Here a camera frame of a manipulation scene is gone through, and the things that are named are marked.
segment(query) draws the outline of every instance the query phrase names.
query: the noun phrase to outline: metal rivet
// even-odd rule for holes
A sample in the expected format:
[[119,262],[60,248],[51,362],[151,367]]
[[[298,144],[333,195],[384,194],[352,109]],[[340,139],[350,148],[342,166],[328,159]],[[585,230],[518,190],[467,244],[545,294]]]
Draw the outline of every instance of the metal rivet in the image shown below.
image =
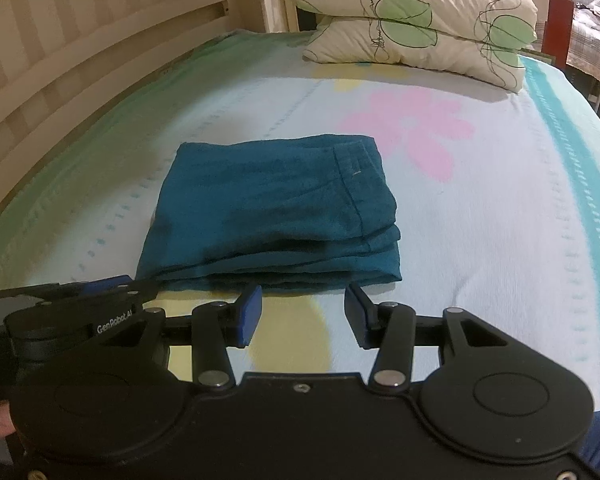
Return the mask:
[[27,480],[46,480],[46,475],[42,471],[34,469],[27,474]]
[[221,370],[207,370],[198,376],[198,382],[205,386],[219,388],[229,382],[229,376]]
[[407,377],[398,370],[380,370],[374,374],[374,381],[376,383],[382,384],[382,386],[391,386],[392,388],[404,384],[406,380]]
[[309,393],[310,389],[311,389],[311,386],[309,386],[308,384],[304,384],[304,383],[294,384],[294,391],[298,392],[299,394],[307,394],[307,393]]

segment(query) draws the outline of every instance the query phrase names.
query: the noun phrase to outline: teal fabric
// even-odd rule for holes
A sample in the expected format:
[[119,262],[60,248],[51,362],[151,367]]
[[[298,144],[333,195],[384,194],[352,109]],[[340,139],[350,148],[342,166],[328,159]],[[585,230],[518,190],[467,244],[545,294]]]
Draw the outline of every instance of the teal fabric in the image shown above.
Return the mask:
[[136,277],[273,290],[399,281],[395,211],[370,137],[185,143]]
[[598,284],[600,316],[600,169],[581,131],[577,129],[562,102],[555,95],[542,65],[533,60],[522,59],[526,66],[529,94],[552,134],[555,147],[562,157],[571,181],[582,227],[589,241],[589,256]]

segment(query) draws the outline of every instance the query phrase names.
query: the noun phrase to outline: bed headboard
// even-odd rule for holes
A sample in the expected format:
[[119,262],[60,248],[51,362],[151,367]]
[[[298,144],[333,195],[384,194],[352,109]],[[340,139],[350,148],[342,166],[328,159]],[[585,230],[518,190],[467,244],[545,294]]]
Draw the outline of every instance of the bed headboard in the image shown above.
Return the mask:
[[[549,25],[553,0],[535,1]],[[0,0],[0,212],[72,132],[164,66],[235,28],[264,32],[262,2]]]

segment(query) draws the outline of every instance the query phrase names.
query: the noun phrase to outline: light blue bed sheet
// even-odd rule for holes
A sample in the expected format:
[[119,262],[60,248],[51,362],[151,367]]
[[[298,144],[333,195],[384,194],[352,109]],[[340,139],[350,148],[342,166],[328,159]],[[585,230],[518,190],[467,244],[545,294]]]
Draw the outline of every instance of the light blue bed sheet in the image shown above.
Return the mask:
[[[585,99],[530,59],[512,94],[403,66],[317,65],[301,59],[307,39],[234,34],[104,115],[1,215],[0,288],[133,275],[181,142],[368,134],[398,203],[404,277],[369,287],[374,300],[429,316],[463,306],[576,372],[600,408],[600,120]],[[182,314],[211,297],[158,303]],[[252,346],[231,352],[238,375],[366,376],[374,355],[357,348],[340,292],[267,298]],[[436,365],[418,349],[414,378]]]

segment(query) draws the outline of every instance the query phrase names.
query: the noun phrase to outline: yellow flower pattern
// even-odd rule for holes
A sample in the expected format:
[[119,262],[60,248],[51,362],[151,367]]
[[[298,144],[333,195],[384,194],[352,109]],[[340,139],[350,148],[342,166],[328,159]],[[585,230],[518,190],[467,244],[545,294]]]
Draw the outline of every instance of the yellow flower pattern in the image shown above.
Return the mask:
[[[162,307],[170,317],[186,316],[200,304],[234,299],[235,295],[196,290],[162,291],[144,307]],[[257,372],[327,373],[331,344],[317,301],[311,296],[264,295],[262,316],[247,351]],[[180,380],[191,380],[188,346],[171,347],[169,370]]]
[[333,79],[336,92],[349,92],[366,80],[399,83],[409,76],[409,68],[381,63],[328,63],[320,64],[312,71],[316,79]]

